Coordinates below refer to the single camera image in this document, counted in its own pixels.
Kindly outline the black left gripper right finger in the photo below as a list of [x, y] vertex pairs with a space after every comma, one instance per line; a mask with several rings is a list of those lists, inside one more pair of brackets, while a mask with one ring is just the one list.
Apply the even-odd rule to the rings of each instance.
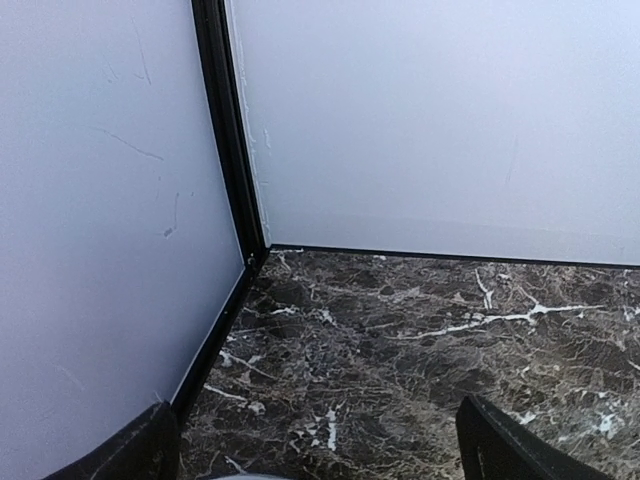
[[466, 396], [456, 412], [466, 479], [607, 480], [512, 419], [481, 396]]

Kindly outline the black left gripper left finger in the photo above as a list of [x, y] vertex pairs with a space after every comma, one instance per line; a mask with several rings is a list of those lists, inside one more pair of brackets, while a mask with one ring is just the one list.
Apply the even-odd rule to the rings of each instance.
[[179, 448], [171, 405], [157, 402], [95, 450], [45, 479], [175, 479]]

